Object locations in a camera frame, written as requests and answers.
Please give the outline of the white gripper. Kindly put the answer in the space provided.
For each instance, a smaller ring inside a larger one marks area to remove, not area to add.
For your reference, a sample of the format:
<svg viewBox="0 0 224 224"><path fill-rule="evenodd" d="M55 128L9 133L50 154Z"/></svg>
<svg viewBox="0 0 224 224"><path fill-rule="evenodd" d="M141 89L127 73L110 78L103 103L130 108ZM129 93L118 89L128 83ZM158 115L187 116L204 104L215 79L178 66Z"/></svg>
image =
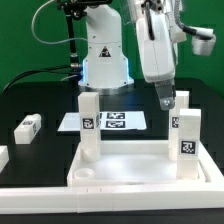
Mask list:
<svg viewBox="0 0 224 224"><path fill-rule="evenodd" d="M148 83L155 83L162 110L175 106L177 45L192 36L193 52L209 56L216 42L209 28L184 24L181 6L136 6L135 29L142 72Z"/></svg>

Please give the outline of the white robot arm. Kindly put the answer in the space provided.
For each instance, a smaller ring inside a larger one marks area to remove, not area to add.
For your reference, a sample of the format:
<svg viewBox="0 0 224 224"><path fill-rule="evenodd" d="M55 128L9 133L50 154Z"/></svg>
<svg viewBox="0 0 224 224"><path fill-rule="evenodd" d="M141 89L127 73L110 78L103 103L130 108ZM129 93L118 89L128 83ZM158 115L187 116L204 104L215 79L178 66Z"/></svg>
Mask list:
<svg viewBox="0 0 224 224"><path fill-rule="evenodd" d="M176 97L177 44L191 35L193 53L208 56L216 42L214 31L185 25L180 19L181 0L126 0L125 6L135 24L145 81L155 85L160 107L170 110ZM88 54L83 85L106 91L130 84L128 60L122 53L120 15L106 4L91 2L86 25Z"/></svg>

